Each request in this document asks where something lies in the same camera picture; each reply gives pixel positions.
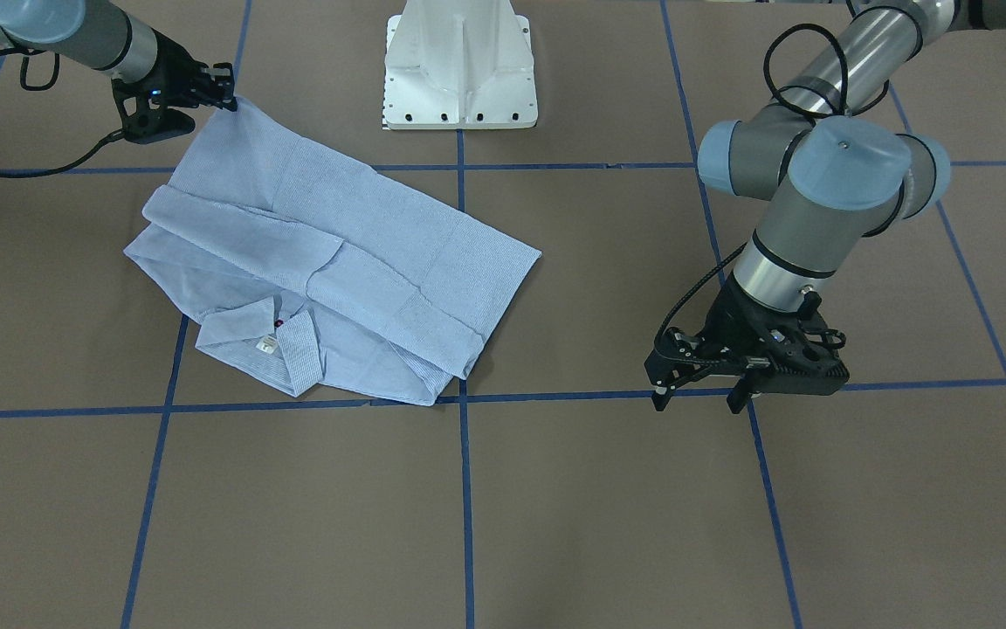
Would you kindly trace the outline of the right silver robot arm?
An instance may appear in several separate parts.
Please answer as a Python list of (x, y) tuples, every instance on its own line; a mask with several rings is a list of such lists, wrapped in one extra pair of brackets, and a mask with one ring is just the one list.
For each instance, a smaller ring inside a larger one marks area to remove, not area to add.
[(112, 1), (0, 1), (0, 47), (53, 52), (112, 81), (121, 113), (157, 108), (235, 111), (234, 67), (193, 59), (175, 40)]

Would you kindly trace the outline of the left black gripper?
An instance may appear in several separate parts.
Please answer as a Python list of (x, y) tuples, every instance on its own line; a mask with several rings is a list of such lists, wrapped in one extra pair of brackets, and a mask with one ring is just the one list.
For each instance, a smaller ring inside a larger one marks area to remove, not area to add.
[(768, 359), (763, 357), (760, 335), (754, 333), (748, 307), (754, 302), (730, 276), (716, 294), (698, 334), (687, 335), (671, 326), (671, 319), (704, 284), (699, 281), (660, 323), (653, 349), (645, 359), (648, 382), (653, 386), (651, 403), (655, 411), (666, 410), (674, 391), (707, 376), (734, 376), (737, 383), (726, 397), (734, 415), (742, 414), (762, 394), (763, 374)]

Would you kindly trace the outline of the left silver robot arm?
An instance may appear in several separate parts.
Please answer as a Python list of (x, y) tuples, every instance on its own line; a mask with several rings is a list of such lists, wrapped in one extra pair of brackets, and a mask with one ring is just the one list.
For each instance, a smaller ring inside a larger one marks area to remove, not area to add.
[(798, 24), (825, 51), (775, 82), (770, 45), (762, 74), (771, 97), (747, 121), (716, 123), (696, 171), (704, 186), (768, 203), (730, 268), (699, 333), (665, 319), (645, 370), (658, 411), (675, 391), (711, 376), (734, 379), (739, 414), (761, 394), (828, 397), (849, 382), (846, 335), (821, 315), (822, 293), (863, 238), (915, 218), (945, 195), (953, 164), (938, 141), (864, 120), (890, 80), (948, 32), (1006, 31), (1006, 1), (872, 1), (845, 31)]

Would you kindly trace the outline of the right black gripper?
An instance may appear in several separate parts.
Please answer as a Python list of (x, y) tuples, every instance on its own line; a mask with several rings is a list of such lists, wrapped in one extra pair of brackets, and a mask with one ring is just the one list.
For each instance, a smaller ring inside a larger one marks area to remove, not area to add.
[(193, 59), (187, 49), (163, 33), (153, 35), (157, 43), (155, 63), (143, 80), (143, 91), (152, 103), (237, 110), (233, 64), (224, 61), (210, 66)]

